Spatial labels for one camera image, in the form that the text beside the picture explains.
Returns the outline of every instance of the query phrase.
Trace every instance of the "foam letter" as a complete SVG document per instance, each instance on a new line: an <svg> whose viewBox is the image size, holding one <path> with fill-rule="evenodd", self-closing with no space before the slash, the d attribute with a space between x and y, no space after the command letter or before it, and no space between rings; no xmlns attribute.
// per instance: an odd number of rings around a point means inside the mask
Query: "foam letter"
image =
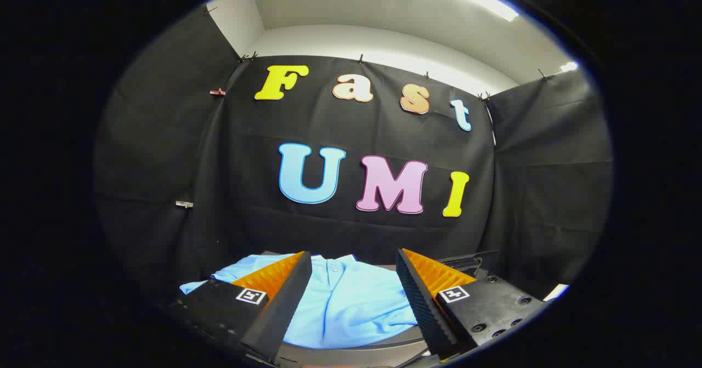
<svg viewBox="0 0 702 368"><path fill-rule="evenodd" d="M470 131L472 126L468 122L468 108L463 105L462 100L452 100L451 106L456 110L456 121L458 121L458 126L466 131Z"/></svg>
<svg viewBox="0 0 702 368"><path fill-rule="evenodd" d="M253 97L257 100L279 100L283 98L283 93L280 91L280 86L285 85L285 89L289 90L295 86L300 76L306 76L309 73L309 68L305 65L272 65L268 66L268 77L263 83L263 88L258 91Z"/></svg>
<svg viewBox="0 0 702 368"><path fill-rule="evenodd" d="M381 195L386 211L393 208L400 193L402 201L397 205L397 211L405 214L419 214L424 208L421 204L422 179L427 171L426 163L409 161L404 164L397 179L390 172L388 160L381 156L364 156L361 163L366 166L366 185L363 188L363 198L356 203L361 211L376 211L380 207L376 201L376 190Z"/></svg>
<svg viewBox="0 0 702 368"><path fill-rule="evenodd" d="M321 186L315 189L303 185L305 157L312 153L311 148L299 143L283 143L278 148L283 155L280 161L279 186L283 195L300 203L323 203L336 193L339 179L339 163L346 157L346 151L336 148L323 148L319 155L324 158L324 175Z"/></svg>
<svg viewBox="0 0 702 368"><path fill-rule="evenodd" d="M331 93L340 100L370 101L373 99L371 81L366 76L343 74L336 81L341 84L334 86Z"/></svg>
<svg viewBox="0 0 702 368"><path fill-rule="evenodd" d="M449 204L444 208L444 217L459 217L461 215L463 190L466 188L469 177L463 172L451 172L451 180L454 181L454 186L451 188Z"/></svg>
<svg viewBox="0 0 702 368"><path fill-rule="evenodd" d="M429 111L429 90L416 84L407 84L402 88L403 97L399 99L399 105L403 110L424 115Z"/></svg>

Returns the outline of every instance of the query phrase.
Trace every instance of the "wrinkled fabric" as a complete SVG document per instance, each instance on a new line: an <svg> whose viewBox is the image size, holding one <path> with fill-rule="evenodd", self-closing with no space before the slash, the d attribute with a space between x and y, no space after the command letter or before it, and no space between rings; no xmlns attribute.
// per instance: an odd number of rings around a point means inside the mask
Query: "wrinkled fabric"
<svg viewBox="0 0 702 368"><path fill-rule="evenodd" d="M231 283L291 255L251 255L212 277ZM312 275L285 342L314 349L354 348L383 341L417 325L394 271L360 263L353 255L336 260L313 256L311 260ZM203 283L187 283L180 289L187 294Z"/></svg>

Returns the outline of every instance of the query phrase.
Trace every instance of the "yellow letter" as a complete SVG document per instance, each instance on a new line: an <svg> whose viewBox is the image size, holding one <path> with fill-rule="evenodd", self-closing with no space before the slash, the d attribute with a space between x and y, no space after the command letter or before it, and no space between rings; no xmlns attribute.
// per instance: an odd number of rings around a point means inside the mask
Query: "yellow letter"
<svg viewBox="0 0 702 368"><path fill-rule="evenodd" d="M429 111L429 90L416 84L407 84L402 88L403 97L399 99L402 109L424 115Z"/></svg>
<svg viewBox="0 0 702 368"><path fill-rule="evenodd" d="M263 83L263 88L258 91L254 98L257 100L279 100L283 98L283 93L280 91L280 86L285 84L285 89L289 90L295 86L295 82L298 80L298 75L306 76L309 73L309 68L305 65L272 65L268 66L268 78L265 79Z"/></svg>
<svg viewBox="0 0 702 368"><path fill-rule="evenodd" d="M451 172L451 180L454 186L451 188L449 205L444 209L444 217L459 217L461 215L461 201L463 201L463 189L468 183L468 175L463 172Z"/></svg>
<svg viewBox="0 0 702 368"><path fill-rule="evenodd" d="M343 74L336 81L342 84L334 86L331 93L340 100L370 101L373 99L371 81L366 76Z"/></svg>

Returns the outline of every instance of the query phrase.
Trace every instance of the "screw hole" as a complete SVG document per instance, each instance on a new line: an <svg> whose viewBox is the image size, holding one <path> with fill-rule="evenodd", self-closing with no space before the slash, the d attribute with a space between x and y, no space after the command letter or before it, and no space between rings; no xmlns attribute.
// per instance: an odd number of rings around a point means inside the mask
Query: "screw hole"
<svg viewBox="0 0 702 368"><path fill-rule="evenodd" d="M484 325L484 324L479 324L479 325L473 326L473 328L471 328L471 331L473 331L473 332L481 332L481 331L483 331L485 328L487 328L486 325Z"/></svg>

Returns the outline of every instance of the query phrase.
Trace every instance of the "letter u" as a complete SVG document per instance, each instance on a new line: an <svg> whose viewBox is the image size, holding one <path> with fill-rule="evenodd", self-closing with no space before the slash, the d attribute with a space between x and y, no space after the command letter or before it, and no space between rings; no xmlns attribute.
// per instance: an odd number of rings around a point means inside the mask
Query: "letter u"
<svg viewBox="0 0 702 368"><path fill-rule="evenodd" d="M324 158L324 175L321 186L315 189L303 185L305 157L312 153L311 148L299 143L283 143L278 148L283 155L280 161L279 186L283 195L300 203L323 203L336 193L339 179L339 163L346 157L346 151L336 148L322 148L319 155Z"/></svg>

